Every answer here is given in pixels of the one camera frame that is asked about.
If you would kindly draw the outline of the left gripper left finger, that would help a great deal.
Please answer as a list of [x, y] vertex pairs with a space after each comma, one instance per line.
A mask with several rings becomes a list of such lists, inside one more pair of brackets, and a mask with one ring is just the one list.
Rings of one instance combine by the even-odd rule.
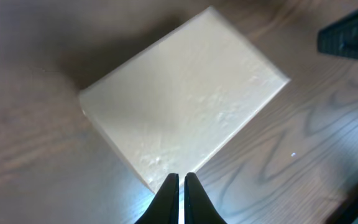
[[179, 221], [179, 176], [167, 175], [163, 184], [144, 214], [135, 224], [178, 224]]

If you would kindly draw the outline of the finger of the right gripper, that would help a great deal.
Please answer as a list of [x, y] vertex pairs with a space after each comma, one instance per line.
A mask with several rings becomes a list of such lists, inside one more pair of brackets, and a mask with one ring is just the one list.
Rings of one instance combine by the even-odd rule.
[[321, 29], [319, 53], [358, 60], [358, 10]]

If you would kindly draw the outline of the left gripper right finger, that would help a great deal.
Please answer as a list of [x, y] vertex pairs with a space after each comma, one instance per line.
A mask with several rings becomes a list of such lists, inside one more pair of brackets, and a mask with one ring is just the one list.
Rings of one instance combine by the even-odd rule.
[[193, 172], [185, 177], [185, 224], [226, 224]]

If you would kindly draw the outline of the cardboard box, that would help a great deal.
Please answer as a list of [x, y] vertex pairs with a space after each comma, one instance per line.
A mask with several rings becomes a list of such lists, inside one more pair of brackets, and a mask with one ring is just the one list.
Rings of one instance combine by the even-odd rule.
[[80, 92], [85, 116], [152, 192], [196, 172], [289, 79], [212, 7]]

